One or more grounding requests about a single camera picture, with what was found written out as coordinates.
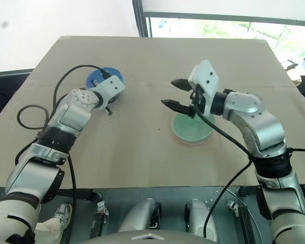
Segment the light green bowl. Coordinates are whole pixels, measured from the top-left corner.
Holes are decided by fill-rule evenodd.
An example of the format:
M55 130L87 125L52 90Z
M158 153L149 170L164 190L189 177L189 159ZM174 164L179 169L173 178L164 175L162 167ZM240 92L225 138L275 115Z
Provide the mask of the light green bowl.
M213 124L215 117L211 114L208 120ZM185 114L179 113L173 121L173 132L175 135L188 143L200 143L205 141L212 133L213 128L207 125L198 115L190 118Z

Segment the blue object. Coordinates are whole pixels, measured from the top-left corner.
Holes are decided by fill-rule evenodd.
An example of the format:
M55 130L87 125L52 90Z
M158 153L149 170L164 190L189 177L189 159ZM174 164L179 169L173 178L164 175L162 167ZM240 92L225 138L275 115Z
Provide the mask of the blue object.
M120 79L120 81L122 81L122 83L124 83L123 76L119 70L112 68L112 67L103 67L102 69L108 71L110 73L110 75L116 75ZM93 83L94 81L96 81L98 84L104 81L102 72L100 70L94 70L87 76L86 88L95 87L95 85Z

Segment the white shoe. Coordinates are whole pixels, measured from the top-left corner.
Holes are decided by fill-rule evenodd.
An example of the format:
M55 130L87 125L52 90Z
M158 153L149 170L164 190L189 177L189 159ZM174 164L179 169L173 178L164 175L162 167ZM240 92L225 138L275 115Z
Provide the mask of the white shoe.
M69 203L62 203L56 210L53 218L58 219L60 222L60 228L65 230L71 219L72 205Z

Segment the beige table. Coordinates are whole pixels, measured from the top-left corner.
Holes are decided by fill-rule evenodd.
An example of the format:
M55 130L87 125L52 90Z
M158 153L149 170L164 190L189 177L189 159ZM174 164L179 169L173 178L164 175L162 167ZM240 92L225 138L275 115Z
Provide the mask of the beige table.
M15 155L37 131L21 128L17 111L27 104L49 109L57 81L73 66L92 64L121 71L126 90L111 105L113 116L94 112L71 150L80 188L223 186L247 163L231 142L213 132L200 145L187 145L172 132L175 113L160 99L189 102L189 94L170 81L187 78L193 66L209 59L220 78L220 90L257 93L279 118L289 146L305 147L305 99L289 80L265 41L217 39L145 39L61 37L0 114L0 186L13 169ZM92 69L72 73L58 97L82 87ZM40 125L42 113L24 112L23 121ZM217 117L224 131L243 143L231 123ZM305 153L291 159L305 183ZM63 188L71 187L68 164ZM255 185L254 168L234 185Z

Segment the black wire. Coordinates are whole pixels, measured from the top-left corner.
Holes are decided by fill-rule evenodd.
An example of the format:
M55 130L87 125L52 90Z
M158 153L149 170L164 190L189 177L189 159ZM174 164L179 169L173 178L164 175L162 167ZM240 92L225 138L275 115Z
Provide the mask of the black wire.
M49 121L50 121L50 119L52 119L53 115L54 115L55 112L56 112L57 107L59 106L59 104L60 104L60 102L62 101L62 99L66 97L66 95L68 95L68 94L64 94L64 95L63 95L62 97L60 97L59 100L56 102L56 105L53 107L52 112L51 112L51 114L50 114Z
M74 70L78 69L78 68L81 68L81 67L91 67L91 68L96 68L98 70L100 70L103 74L103 76L110 76L108 72L106 72L105 70L103 70L102 68L98 67L98 66L95 66L95 65L78 65L78 66L75 66L73 68L71 68L67 73L65 73L61 79L58 81L58 83L56 84L55 88L54 88L54 93L53 93L53 108L52 108L52 112L50 114L50 116L48 115L48 111L47 109L45 109L44 107L42 106L39 106L39 105L28 105L28 106L25 106L23 108L21 108L18 113L17 113L17 121L18 123L26 128L26 129L30 129L30 130L39 130L39 129L44 129L47 125L47 123L50 121L50 119L53 117L53 115L55 114L56 112L56 108L58 107L59 103L61 102L61 100L67 95L63 95L62 97L59 98L58 101L56 101L56 94L57 94L57 90L59 88L59 86L61 85L61 83L63 82L63 80ZM20 115L22 113L23 110L25 110L26 108L28 107L37 107L37 108L41 108L45 111L45 115L46 115L46 119L45 119L45 124L43 127L37 127L37 128L32 128L32 127L28 127L28 126L25 126L21 120L20 120ZM16 156L15 158L15 164L18 164L18 161L19 161L19 157L31 146L32 143L36 142L37 139L33 140L31 143L29 143L27 146L25 146ZM74 216L75 216L75 212L76 212L76 204L77 204L77 200L76 200L76 192L77 192L77 187L76 187L76 178L75 178L75 172L74 172L74 168L73 168L73 164L72 164L72 160L71 160L71 156L70 154L68 155L68 162L69 162L69 167L70 167L70 174L71 174L71 180L72 180L72 192L73 192L73 208L72 208L72 214L71 214L71 217L70 217L70 223L69 223L69 231L67 233L67 237L66 237L66 244L69 243L70 241L70 237L71 237L71 231L72 231L72 226L73 226L73 222L74 222Z
M58 83L56 84L55 86L55 89L54 89L54 93L53 93L53 108L55 107L56 105L56 94L57 94L57 90L58 88L60 87L62 81L74 70L76 69L79 69L79 68L82 68L82 67L91 67L91 68L95 68L95 69L98 69L100 70L101 72L106 72L105 70L103 70L102 68L98 67L98 66L95 66L95 65L78 65L78 66L75 66L73 68L71 68L67 73L65 73L61 79L58 81Z
M29 127L29 126L26 126L20 119L20 116L21 116L21 113L27 109L27 108L40 108L42 109L44 112L45 112L45 123L44 123L44 126L42 127ZM46 124L49 122L49 112L47 111L46 108L40 106L40 105L27 105L25 107L22 107L18 113L17 113L17 122L19 123L20 126L22 126L23 128L25 129L28 129L28 130L40 130L40 129L43 129Z
M33 141L31 141L29 144L27 144L22 150L20 150L20 152L16 155L15 157L15 165L17 165L19 163L19 158L20 156L33 144L37 141L38 139L34 139Z
M206 235L206 230L207 230L207 224L208 224L208 221L211 217L211 214L212 212L214 211L217 203L219 202L220 198L223 196L223 194L225 193L226 189L247 169L249 168L250 166L252 165L252 161L249 160L249 163L245 165L244 168L242 168L237 174L235 174L235 176L233 178L230 179L230 181L228 181L228 183L226 184L226 186L223 188L223 190L221 191L221 193L219 194L219 196L217 197L217 199L215 200L215 202L213 203L209 213L208 213L208 216L207 218L205 219L205 222L204 222L204 226L203 226L203 237L206 238L207 235Z
M200 112L199 108L198 108L198 104L196 102L193 103L194 105L194 110L195 112L198 114L198 116L207 124L209 125L211 128L213 128L215 131L217 131L219 134L221 134L222 136L224 136L225 138L227 138L228 140L230 140L231 142L233 142L236 146L238 146L240 149L242 149L242 151L244 151L244 153L246 153L249 157L251 156L250 152L242 145L240 144L237 140L235 140L233 137L231 137L230 135L228 135L226 132L224 132L223 130L221 130L218 126L214 125L213 123L211 123L207 118L205 118L202 113ZM212 212L214 211L217 203L219 202L219 200L221 199L221 197L223 196L223 194L225 193L226 189L234 182L234 180L236 180L237 177L240 176L240 174L242 174L247 168L249 168L252 164L252 161L249 160L249 163L242 168L237 174L234 175L234 177L232 177L229 182L226 184L226 186L223 188L223 190L221 191L221 193L219 194L219 196L217 197L217 199L215 200L215 202L213 203L207 218L205 219L204 222L204 226L203 226L203 237L206 238L207 234L206 234L206 230L207 230L207 224L208 221L211 217Z
M288 150L289 150L291 153L292 153L293 151L305 151L304 148L292 148L292 147L288 148Z
M198 104L197 103L193 103L194 105L194 110L195 112L199 115L199 117L207 124L209 125L211 128L213 128L215 131L217 131L219 134L221 134L222 136L226 137L228 140L230 140L231 142L233 142L236 146L238 146L240 149L242 149L244 151L244 153L246 153L249 157L251 156L250 152L242 145L240 144L237 140L235 140L233 137L231 137L230 135L228 135L226 132L222 131L219 127L217 127L216 125L214 125L213 123L211 123L207 118L205 118L202 113L200 112L199 108L198 108Z
M73 227L73 222L75 219L75 214L76 214L76 207L77 207L77 199L76 199L76 192L77 192L77 187L76 187L76 177L75 177L75 171L73 169L73 164L72 164L72 160L71 160L71 156L70 153L68 155L68 162L69 162L69 167L70 167L70 174L71 174L71 181L72 181L72 213L71 213L71 217L70 217L70 223L69 223L69 230L67 233L67 237L66 237L66 242L65 243L69 243L70 241L70 237L71 237L71 231L72 231L72 227Z

